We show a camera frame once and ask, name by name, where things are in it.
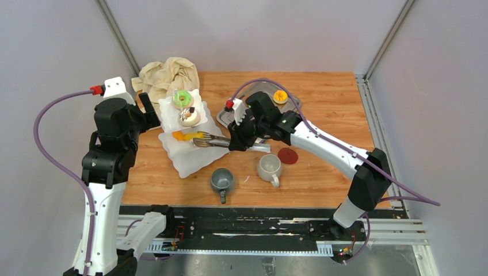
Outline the white ceramic mug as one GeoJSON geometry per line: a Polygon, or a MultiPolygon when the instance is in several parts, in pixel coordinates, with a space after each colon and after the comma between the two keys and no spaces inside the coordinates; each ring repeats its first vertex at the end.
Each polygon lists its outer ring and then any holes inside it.
{"type": "Polygon", "coordinates": [[[282,173],[281,160],[276,155],[264,155],[258,162],[257,172],[259,177],[270,182],[273,187],[280,187],[279,177],[282,173]]]}

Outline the orange fish pastry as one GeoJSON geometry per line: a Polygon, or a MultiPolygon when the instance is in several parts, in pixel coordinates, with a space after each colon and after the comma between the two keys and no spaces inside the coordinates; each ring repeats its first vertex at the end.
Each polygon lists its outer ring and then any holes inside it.
{"type": "Polygon", "coordinates": [[[172,133],[172,136],[177,140],[177,141],[187,141],[186,134],[184,134],[182,131],[176,131],[172,133]]]}

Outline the aluminium side rail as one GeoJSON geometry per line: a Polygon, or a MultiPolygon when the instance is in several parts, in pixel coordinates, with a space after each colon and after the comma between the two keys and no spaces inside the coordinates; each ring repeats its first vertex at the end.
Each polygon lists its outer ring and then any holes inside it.
{"type": "MultiPolygon", "coordinates": [[[[387,154],[387,143],[368,81],[360,74],[355,75],[355,78],[373,143],[376,148],[382,149],[387,154]]],[[[371,243],[374,245],[427,246],[429,243],[424,225],[420,220],[410,217],[409,203],[405,200],[394,200],[390,204],[392,210],[399,210],[402,214],[399,216],[395,215],[392,219],[370,219],[372,227],[370,232],[371,243]]]]}

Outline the white three-tier dessert stand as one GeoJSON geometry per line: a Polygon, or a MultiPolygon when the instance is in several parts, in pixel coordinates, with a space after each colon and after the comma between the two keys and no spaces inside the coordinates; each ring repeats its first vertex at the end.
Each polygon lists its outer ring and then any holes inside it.
{"type": "Polygon", "coordinates": [[[222,131],[214,122],[207,103],[201,99],[198,89],[190,91],[189,94],[193,99],[192,106],[195,113],[200,116],[200,121],[192,126],[181,124],[180,109],[173,104],[173,97],[169,96],[158,101],[163,129],[158,139],[180,178],[190,176],[229,153],[225,148],[201,148],[194,145],[192,139],[197,132],[221,136],[222,131]]]}

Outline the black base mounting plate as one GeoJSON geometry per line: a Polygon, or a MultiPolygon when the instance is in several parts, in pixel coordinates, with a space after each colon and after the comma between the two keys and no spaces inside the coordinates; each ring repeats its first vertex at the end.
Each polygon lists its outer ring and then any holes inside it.
{"type": "Polygon", "coordinates": [[[401,211],[377,210],[351,229],[328,229],[330,208],[176,207],[173,225],[146,252],[205,255],[331,256],[342,247],[358,251],[370,241],[370,219],[392,219],[401,211]]]}

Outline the beige crumpled cloth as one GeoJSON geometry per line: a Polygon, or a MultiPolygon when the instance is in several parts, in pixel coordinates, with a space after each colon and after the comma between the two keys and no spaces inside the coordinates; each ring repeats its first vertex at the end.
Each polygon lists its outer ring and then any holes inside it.
{"type": "Polygon", "coordinates": [[[200,88],[195,64],[183,57],[170,57],[163,63],[150,62],[131,79],[131,83],[135,92],[147,93],[153,104],[171,97],[175,89],[192,91],[200,88]]]}

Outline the right aluminium frame post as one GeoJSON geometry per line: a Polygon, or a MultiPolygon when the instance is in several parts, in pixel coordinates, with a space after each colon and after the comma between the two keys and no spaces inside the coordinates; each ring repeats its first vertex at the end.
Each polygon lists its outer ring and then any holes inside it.
{"type": "Polygon", "coordinates": [[[375,71],[377,70],[380,62],[383,60],[385,54],[387,53],[390,45],[393,43],[394,39],[397,36],[397,33],[400,31],[401,27],[407,20],[411,10],[417,3],[417,0],[406,0],[398,13],[397,17],[395,18],[391,28],[389,29],[387,35],[385,36],[383,42],[381,43],[377,53],[375,54],[374,58],[371,61],[366,73],[364,74],[363,79],[367,82],[369,81],[372,76],[374,75],[375,71]]]}

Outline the yellow cake cube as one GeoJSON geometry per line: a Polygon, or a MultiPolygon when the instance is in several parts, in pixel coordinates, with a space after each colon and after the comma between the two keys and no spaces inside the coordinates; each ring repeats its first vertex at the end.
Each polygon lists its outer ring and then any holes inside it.
{"type": "Polygon", "coordinates": [[[203,132],[191,132],[191,133],[186,134],[186,138],[187,138],[187,141],[192,141],[195,138],[203,139],[204,134],[203,134],[203,132]]]}

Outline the white chocolate donut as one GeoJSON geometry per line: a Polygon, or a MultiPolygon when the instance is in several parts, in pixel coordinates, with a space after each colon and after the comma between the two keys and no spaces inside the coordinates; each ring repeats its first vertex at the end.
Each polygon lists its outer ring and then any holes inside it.
{"type": "Polygon", "coordinates": [[[201,120],[199,111],[191,106],[183,108],[178,114],[178,123],[183,127],[192,127],[198,124],[201,120]]]}

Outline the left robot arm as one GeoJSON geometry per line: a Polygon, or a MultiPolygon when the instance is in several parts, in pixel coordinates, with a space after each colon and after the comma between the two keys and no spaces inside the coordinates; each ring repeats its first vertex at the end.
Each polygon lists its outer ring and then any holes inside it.
{"type": "Polygon", "coordinates": [[[145,248],[157,235],[176,231],[168,205],[153,205],[121,243],[116,240],[121,199],[135,164],[139,136],[161,124],[146,93],[139,94],[145,111],[124,98],[110,98],[95,107],[97,130],[82,159],[85,222],[78,256],[65,275],[135,275],[145,248]]]}

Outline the grey ceramic mug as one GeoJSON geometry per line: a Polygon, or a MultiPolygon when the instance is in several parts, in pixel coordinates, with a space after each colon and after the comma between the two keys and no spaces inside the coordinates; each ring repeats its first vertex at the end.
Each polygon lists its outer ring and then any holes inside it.
{"type": "Polygon", "coordinates": [[[219,195],[221,204],[226,204],[226,197],[234,191],[235,185],[236,179],[234,174],[226,168],[219,168],[211,175],[211,189],[219,195]]]}

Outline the yellow orange fruit tart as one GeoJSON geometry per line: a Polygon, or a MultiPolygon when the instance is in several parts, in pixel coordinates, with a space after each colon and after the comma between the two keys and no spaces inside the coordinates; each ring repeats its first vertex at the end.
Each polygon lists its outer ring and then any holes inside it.
{"type": "Polygon", "coordinates": [[[278,105],[284,105],[288,102],[289,96],[283,90],[276,90],[273,94],[273,101],[278,105]]]}

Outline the metal tongs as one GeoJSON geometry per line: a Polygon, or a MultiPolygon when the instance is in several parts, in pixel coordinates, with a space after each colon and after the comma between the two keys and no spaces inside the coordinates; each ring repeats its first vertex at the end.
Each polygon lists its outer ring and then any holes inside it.
{"type": "MultiPolygon", "coordinates": [[[[207,147],[222,147],[228,148],[230,145],[230,138],[223,136],[212,135],[208,132],[198,131],[195,133],[195,137],[191,139],[191,142],[196,147],[207,148],[207,147]]],[[[244,151],[257,151],[271,153],[271,146],[269,144],[254,143],[253,146],[244,149],[244,151]]]]}

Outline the green frosted donut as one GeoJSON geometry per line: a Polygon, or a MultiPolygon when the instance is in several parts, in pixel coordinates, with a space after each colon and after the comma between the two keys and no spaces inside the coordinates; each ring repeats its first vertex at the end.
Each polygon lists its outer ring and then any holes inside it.
{"type": "Polygon", "coordinates": [[[193,96],[187,90],[174,90],[172,96],[172,104],[178,109],[182,110],[188,108],[193,104],[193,96]]]}

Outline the stainless steel tray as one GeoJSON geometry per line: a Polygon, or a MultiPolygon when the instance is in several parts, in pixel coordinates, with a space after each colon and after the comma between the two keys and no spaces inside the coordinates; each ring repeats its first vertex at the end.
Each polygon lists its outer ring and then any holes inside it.
{"type": "MultiPolygon", "coordinates": [[[[290,117],[291,122],[286,122],[285,124],[291,124],[292,127],[295,127],[296,125],[298,125],[302,121],[302,118],[298,112],[297,107],[293,103],[293,100],[290,99],[288,94],[286,94],[286,92],[284,92],[284,90],[279,88],[276,84],[266,82],[266,81],[259,81],[259,82],[249,84],[248,86],[241,89],[235,98],[241,100],[243,102],[243,104],[246,104],[247,98],[249,98],[250,96],[252,96],[253,94],[258,93],[258,92],[265,93],[271,99],[271,102],[274,104],[274,106],[276,106],[278,108],[280,113],[284,114],[286,112],[292,111],[292,112],[295,112],[297,114],[295,116],[296,118],[293,116],[290,117]],[[281,100],[275,99],[276,93],[283,95],[283,97],[285,98],[286,101],[285,100],[281,101],[281,100]]],[[[301,100],[296,96],[293,96],[293,99],[297,103],[298,107],[301,108],[302,107],[301,100]]],[[[242,129],[250,131],[249,134],[259,133],[259,132],[256,132],[256,130],[257,130],[256,120],[255,120],[252,112],[246,111],[245,114],[246,114],[245,120],[243,120],[241,122],[242,129]]],[[[227,112],[227,111],[225,111],[225,109],[222,109],[216,115],[217,121],[220,124],[222,124],[224,127],[226,127],[227,129],[230,129],[230,124],[232,122],[234,122],[234,119],[235,119],[234,117],[235,117],[234,111],[232,109],[230,112],[227,112]]]]}

